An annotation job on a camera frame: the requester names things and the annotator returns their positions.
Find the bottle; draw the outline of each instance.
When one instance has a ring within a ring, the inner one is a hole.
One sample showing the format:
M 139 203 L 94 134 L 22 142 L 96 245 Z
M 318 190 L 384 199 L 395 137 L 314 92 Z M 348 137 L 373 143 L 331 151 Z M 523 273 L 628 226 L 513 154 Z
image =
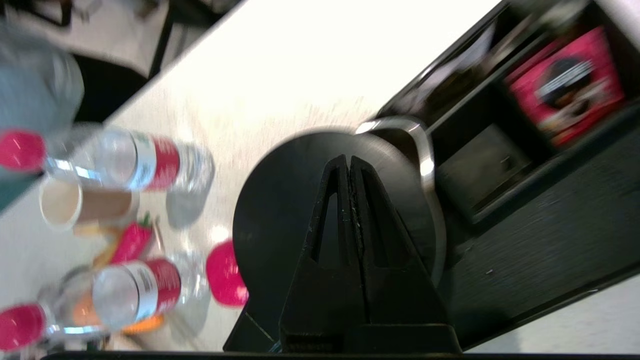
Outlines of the bottle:
M 199 192 L 209 184 L 211 153 L 193 144 L 97 124 L 42 138 L 29 131 L 0 134 L 0 165 L 44 170 L 85 187 Z
M 37 302 L 0 313 L 0 351 L 13 352 L 48 340 L 55 345 L 71 338 L 90 340 L 108 334 L 95 315 L 91 299 L 93 273 L 77 272 L 41 291 Z
M 204 261 L 191 253 L 87 270 L 38 302 L 0 312 L 0 351 L 105 336 L 200 299 L 208 288 Z
M 93 279 L 92 298 L 101 322 L 117 331 L 200 299 L 208 289 L 202 257 L 179 253 L 102 269 Z

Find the paper cup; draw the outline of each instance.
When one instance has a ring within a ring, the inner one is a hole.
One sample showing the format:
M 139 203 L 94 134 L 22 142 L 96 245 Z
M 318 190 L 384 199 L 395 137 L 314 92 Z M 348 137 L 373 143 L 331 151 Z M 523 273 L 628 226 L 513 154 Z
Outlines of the paper cup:
M 57 231 L 88 224 L 117 224 L 135 217 L 138 195 L 131 192 L 82 189 L 78 184 L 47 178 L 40 185 L 40 212 Z

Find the white table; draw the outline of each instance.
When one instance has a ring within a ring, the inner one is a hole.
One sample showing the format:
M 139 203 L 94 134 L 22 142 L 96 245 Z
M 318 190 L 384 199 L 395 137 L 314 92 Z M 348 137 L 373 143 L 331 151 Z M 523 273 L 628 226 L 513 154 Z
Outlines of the white table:
M 606 0 L 617 6 L 632 6 L 632 1 Z M 244 180 L 270 149 L 311 129 L 352 131 L 498 2 L 244 3 L 111 118 L 113 124 L 129 129 L 200 142 L 213 153 L 216 177 L 203 215 L 188 229 L 175 230 L 168 225 L 164 194 L 141 196 L 141 210 L 149 209 L 162 218 L 167 250 L 207 253 L 228 238 Z M 70 233 L 50 232 L 40 218 L 37 192 L 30 189 L 0 217 L 0 307 L 32 299 L 43 283 L 89 262 L 102 246 L 99 241 L 75 238 Z M 637 294 L 639 281 L 633 281 L 628 282 L 631 287 L 627 286 L 627 291 Z M 602 295 L 608 293 L 615 293 L 615 289 Z M 640 309 L 634 309 L 635 314 L 625 317 L 624 326 L 630 333 L 640 330 Z M 146 336 L 144 342 L 156 350 L 221 350 L 239 312 L 212 300 L 202 330 L 194 331 L 198 335 L 191 344 L 178 345 L 171 329 Z M 602 321 L 613 318 L 605 316 Z M 585 326 L 575 316 L 569 320 L 573 326 L 564 332 L 559 329 L 556 336 L 576 334 Z M 528 325 L 515 332 L 515 339 L 527 344 L 525 347 L 500 348 L 500 339 L 496 339 L 493 348 L 488 343 L 480 350 L 567 349 L 527 342 L 540 333 L 525 329 L 535 327 Z M 588 337 L 579 343 L 577 350 L 583 352 L 599 349 L 588 347 L 593 344 Z M 640 345 L 625 351 L 640 352 Z

